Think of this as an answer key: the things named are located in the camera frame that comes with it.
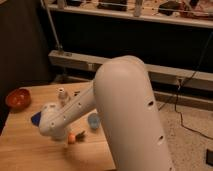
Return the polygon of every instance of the orange object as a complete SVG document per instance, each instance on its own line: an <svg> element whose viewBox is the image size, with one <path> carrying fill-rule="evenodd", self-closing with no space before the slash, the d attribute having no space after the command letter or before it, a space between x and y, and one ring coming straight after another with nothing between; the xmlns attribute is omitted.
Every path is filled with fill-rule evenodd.
<svg viewBox="0 0 213 171"><path fill-rule="evenodd" d="M75 141L76 141L75 134L69 133L69 135L68 135L68 144L74 144Z"/></svg>
<svg viewBox="0 0 213 171"><path fill-rule="evenodd" d="M5 101L12 109L22 110L31 103L30 92L27 89L15 89L7 95Z"/></svg>

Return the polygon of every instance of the wall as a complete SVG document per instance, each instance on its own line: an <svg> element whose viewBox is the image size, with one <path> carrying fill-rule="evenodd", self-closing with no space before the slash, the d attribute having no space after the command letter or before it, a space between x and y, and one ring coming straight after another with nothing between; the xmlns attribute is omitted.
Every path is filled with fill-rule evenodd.
<svg viewBox="0 0 213 171"><path fill-rule="evenodd" d="M39 0L8 0L0 5L0 130L8 112L6 94L51 79L38 7Z"/></svg>

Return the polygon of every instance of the black cable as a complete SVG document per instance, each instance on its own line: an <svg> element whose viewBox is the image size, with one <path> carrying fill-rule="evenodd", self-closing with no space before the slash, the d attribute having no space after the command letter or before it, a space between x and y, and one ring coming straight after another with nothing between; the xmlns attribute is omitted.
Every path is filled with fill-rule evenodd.
<svg viewBox="0 0 213 171"><path fill-rule="evenodd" d="M207 51L207 48L208 48L208 46L209 46L209 42L211 41L212 37L213 37L213 31L212 31L212 32L210 33L210 35L208 36L208 39L207 39L207 41L206 41L206 43L205 43L205 45L204 45L204 48L203 48L203 50L202 50L202 52L201 52L201 56L200 56L200 59L199 59L199 61L198 61L198 65L197 65L196 68L195 68L195 71L192 73L192 75L191 75L188 79L185 79L185 81L183 81L183 82L181 83L181 86L178 87L177 92L171 94L171 96L168 97L168 99L158 108L159 111L160 111L161 109L163 109L163 108L166 106L166 104L168 104L168 103L172 100L172 98L174 97L174 95L177 94L177 93L179 93L180 89L181 89L182 87L184 87L189 81L191 81L192 78L195 76L195 74L198 72L198 70L199 70L199 68L200 68L200 66L201 66L201 64L202 64L202 62L203 62L203 59L204 59L204 57L205 57L205 55L206 55L206 51Z"/></svg>
<svg viewBox="0 0 213 171"><path fill-rule="evenodd" d="M194 132L194 133L196 133L196 134L198 134L198 135L200 135L200 136L202 136L204 138L207 138L209 140L213 140L213 137L210 137L210 136L208 136L208 135L206 135L206 134L204 134L204 133L202 133L200 131L194 130L194 129L189 128L189 127L184 125L184 123L183 123L183 113L177 110L178 100L179 100L179 91L176 93L176 100L175 100L174 108L175 108L175 112L180 114L180 125L183 128L185 128L185 129L187 129L187 130L189 130L191 132Z"/></svg>
<svg viewBox="0 0 213 171"><path fill-rule="evenodd" d="M202 64L202 62L203 62L203 59L204 59L204 57L205 57L206 50L207 50L207 48L208 48L208 45L209 45L210 40L212 39L212 36L213 36L213 32L210 33L210 35L209 35L209 37L208 37L208 39L207 39L207 41L206 41L206 43L205 43L205 46L204 46L204 48L203 48L203 50L202 50L201 57L200 57L200 59L199 59L198 65L197 65L197 67L195 68L195 71L193 72L193 74L191 75L191 77L189 77L186 81L183 81L183 82L181 82L181 80L179 80L179 86L178 86L178 89L177 89L176 93L173 93L173 94L166 100L166 102L165 102L163 105L161 105L161 106L159 107L159 110L161 110L167 103L169 103L169 101L170 101L170 100L174 97L174 95L176 94L176 99L175 99L175 103L174 103L174 110L175 110L176 113L180 114L180 119L181 119L181 120L180 120L180 125L181 125L183 128L185 128L185 129L187 129L187 130L189 130L189 131L191 131L191 132L194 132L194 133L196 133L196 134L198 134L198 135L200 135L200 136L202 136L202 137L204 137L204 138L207 138L207 139L209 139L209 140L213 140L213 137L210 137L210 136L208 136L208 135L206 135L206 134L204 134L204 133L202 133L202 132L200 132L200 131L194 130L194 129L189 128L189 127L187 127L187 126L184 125L183 114L182 114L182 112L180 112L180 111L177 110L177 104L178 104L179 93L180 93L181 88L182 88L183 86L185 86L185 85L195 76L195 74L198 72L198 70L199 70L199 68L200 68L200 66L201 66L201 64Z"/></svg>

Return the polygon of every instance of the small hole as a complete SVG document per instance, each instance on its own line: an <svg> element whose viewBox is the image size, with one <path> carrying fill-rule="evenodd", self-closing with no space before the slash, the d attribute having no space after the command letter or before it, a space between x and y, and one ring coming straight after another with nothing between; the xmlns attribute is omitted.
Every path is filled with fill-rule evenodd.
<svg viewBox="0 0 213 171"><path fill-rule="evenodd" d="M163 139L164 139L164 137L160 136L160 138L158 139L158 145L161 145L163 143Z"/></svg>
<svg viewBox="0 0 213 171"><path fill-rule="evenodd" d="M78 103L78 107L81 107L81 103Z"/></svg>
<svg viewBox="0 0 213 171"><path fill-rule="evenodd" d="M153 104L154 104L154 102L151 101L151 102L148 103L148 106L151 107L151 106L153 106Z"/></svg>
<svg viewBox="0 0 213 171"><path fill-rule="evenodd" d="M51 108L55 108L55 105L50 105Z"/></svg>

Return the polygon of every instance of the metal frame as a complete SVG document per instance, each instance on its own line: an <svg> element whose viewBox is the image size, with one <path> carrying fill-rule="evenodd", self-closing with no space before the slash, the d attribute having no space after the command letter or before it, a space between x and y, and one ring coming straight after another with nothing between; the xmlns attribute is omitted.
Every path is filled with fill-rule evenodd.
<svg viewBox="0 0 213 171"><path fill-rule="evenodd" d="M52 50L52 65L95 72L108 58ZM194 71L146 64L151 81L178 85L178 79L187 79ZM213 73L197 72L185 87L213 91Z"/></svg>
<svg viewBox="0 0 213 171"><path fill-rule="evenodd" d="M102 9L83 9L79 7L64 6L64 8L59 8L57 4L49 4L49 9L52 11L61 11L67 13L79 13L87 15L96 15L104 17L122 18L130 20L140 20L140 21L151 21L158 23L185 25L193 27L202 28L213 28L213 22L207 20L199 19L189 19L189 18L175 18L167 16L156 16L156 15L141 15L142 0L136 0L135 10L133 13L112 11L112 10L102 10Z"/></svg>
<svg viewBox="0 0 213 171"><path fill-rule="evenodd" d="M83 13L83 14L91 14L91 15L99 15L99 16L107 16L107 17L117 17L117 18L125 18L125 19L134 19L134 20L145 20L145 21L156 21L162 23L173 23L173 24L182 24L189 25L186 21L178 20L172 21L170 18L166 17L157 17L157 16L141 16L141 11L139 9L135 9L134 15L125 12L117 12L117 11L107 11L107 10L87 10L87 9L79 9L77 7L66 6L64 0L58 0L58 4L53 5L48 4L46 0L42 0L44 3L44 7L47 10L47 15L50 20L51 28L53 31L53 35L56 41L57 50L52 50L49 54L50 61L52 65L61 66L62 68L75 68L86 71L95 72L104 62L108 60L108 58L91 56L91 55L83 55L71 52L64 52L61 43L59 42L58 35L52 20L52 16L50 10L56 11L64 11L71 13ZM139 8L142 5L142 0L136 0L136 5ZM190 26L199 26L199 27L208 27L213 28L213 22L208 24L208 22L204 21L191 21ZM171 67L163 67L157 65L149 65L147 64L147 69L150 74L151 81L167 83L167 84L178 84L178 79L190 78L194 71L185 70L179 68L171 68ZM188 82L186 87L192 87L196 89L204 89L208 91L213 91L213 74L205 73L205 72L197 72L194 77Z"/></svg>

